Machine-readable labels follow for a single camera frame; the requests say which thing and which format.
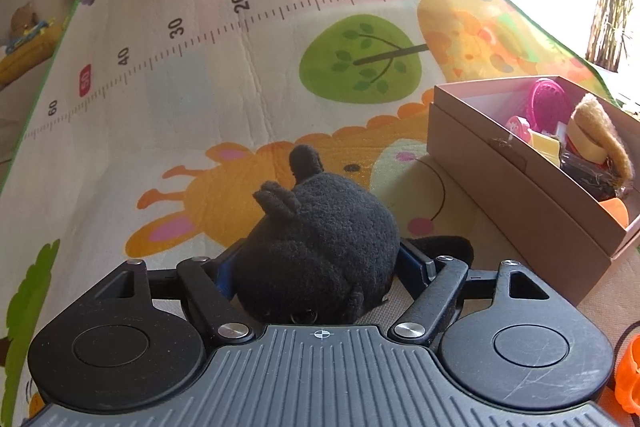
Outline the black plush cat toy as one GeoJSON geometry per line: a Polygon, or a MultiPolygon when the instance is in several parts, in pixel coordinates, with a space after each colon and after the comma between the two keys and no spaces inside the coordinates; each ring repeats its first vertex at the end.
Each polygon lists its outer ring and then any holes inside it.
{"type": "Polygon", "coordinates": [[[288,162],[291,188],[267,181],[254,199],[264,215],[232,265],[235,296],[269,324],[350,324],[392,288],[400,235],[382,202],[324,170],[302,144],[288,162]]]}

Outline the pink cardboard box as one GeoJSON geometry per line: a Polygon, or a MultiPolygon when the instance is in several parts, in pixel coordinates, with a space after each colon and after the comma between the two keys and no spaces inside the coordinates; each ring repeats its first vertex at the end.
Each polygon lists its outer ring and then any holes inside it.
{"type": "Polygon", "coordinates": [[[536,83],[513,77],[444,83],[428,111],[431,158],[494,221],[526,263],[571,303],[594,288],[639,285],[639,189],[628,225],[506,129],[524,115],[536,83]]]}

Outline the pink plastic basket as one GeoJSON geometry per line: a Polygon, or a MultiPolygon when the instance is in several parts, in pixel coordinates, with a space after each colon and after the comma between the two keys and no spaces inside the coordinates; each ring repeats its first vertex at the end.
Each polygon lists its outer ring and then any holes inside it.
{"type": "Polygon", "coordinates": [[[567,124],[574,106],[565,90],[549,78],[537,79],[525,104],[526,119],[536,132],[553,133],[558,124],[567,124]]]}

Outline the orange plastic pumpkin toy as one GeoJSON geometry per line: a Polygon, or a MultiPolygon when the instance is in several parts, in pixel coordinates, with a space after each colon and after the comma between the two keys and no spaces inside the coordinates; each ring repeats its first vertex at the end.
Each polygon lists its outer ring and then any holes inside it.
{"type": "Polygon", "coordinates": [[[615,373],[614,395],[617,403],[628,414],[640,413],[640,338],[629,341],[615,373]]]}

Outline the pink yellow toy cup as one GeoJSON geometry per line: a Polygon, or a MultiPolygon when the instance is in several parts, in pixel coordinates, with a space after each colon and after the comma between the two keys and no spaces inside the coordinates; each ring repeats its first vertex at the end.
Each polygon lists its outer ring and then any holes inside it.
{"type": "Polygon", "coordinates": [[[512,116],[506,121],[506,129],[527,143],[555,167],[560,167],[561,143],[555,136],[534,131],[526,118],[512,116]]]}

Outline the colourful children's play mat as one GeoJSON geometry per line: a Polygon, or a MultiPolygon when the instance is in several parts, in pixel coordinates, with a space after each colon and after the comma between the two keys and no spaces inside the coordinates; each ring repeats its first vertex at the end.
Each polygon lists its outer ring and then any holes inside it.
{"type": "Polygon", "coordinates": [[[298,143],[384,202],[401,234],[487,219],[426,155],[438,84],[608,87],[509,0],[78,0],[1,190],[1,421],[42,400],[35,333],[129,258],[213,257],[293,182],[298,143]]]}

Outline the yellow plush toy pillow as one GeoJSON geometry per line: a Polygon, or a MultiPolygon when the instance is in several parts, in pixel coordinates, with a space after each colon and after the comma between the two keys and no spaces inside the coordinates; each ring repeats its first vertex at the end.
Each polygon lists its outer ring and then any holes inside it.
{"type": "Polygon", "coordinates": [[[69,15],[60,24],[41,18],[32,1],[18,8],[11,18],[9,41],[1,46],[1,87],[50,58],[69,20],[69,15]]]}

